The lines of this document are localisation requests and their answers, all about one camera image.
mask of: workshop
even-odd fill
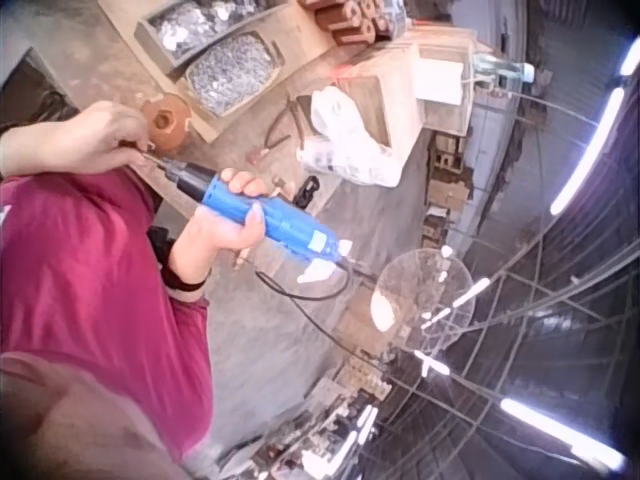
[[[0,1],[2,478],[640,478],[639,25]]]

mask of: blue rotary tool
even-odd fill
[[[266,236],[305,260],[316,258],[337,263],[342,258],[336,234],[308,213],[279,197],[247,197],[231,193],[217,172],[194,163],[151,157],[165,176],[195,201],[216,213],[244,224],[251,206],[258,202],[264,212]]]

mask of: hand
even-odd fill
[[[126,142],[136,148],[122,146]],[[129,107],[97,102],[64,122],[9,130],[2,137],[2,174],[103,173],[127,164],[144,165],[149,143],[144,116]]]
[[[267,187],[251,173],[223,170],[220,178],[233,193],[250,197],[267,194]],[[264,215],[256,202],[249,211],[244,226],[224,218],[204,206],[199,206],[176,240],[169,255],[169,267],[189,284],[202,282],[211,269],[220,249],[241,250],[256,245],[264,237]]]

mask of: rotary tool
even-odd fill
[[[308,213],[279,197],[248,197],[229,191],[218,173],[194,163],[147,155],[165,172],[165,177],[178,190],[216,213],[238,224],[254,203],[264,212],[265,235],[305,260],[322,259],[337,263],[351,242],[340,241],[337,235]]]

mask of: black wristband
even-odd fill
[[[195,292],[202,288],[207,279],[205,278],[200,283],[185,283],[183,282],[176,273],[169,268],[167,264],[162,265],[162,269],[160,270],[160,275],[162,276],[162,281],[164,284],[173,289],[180,290],[181,292]]]

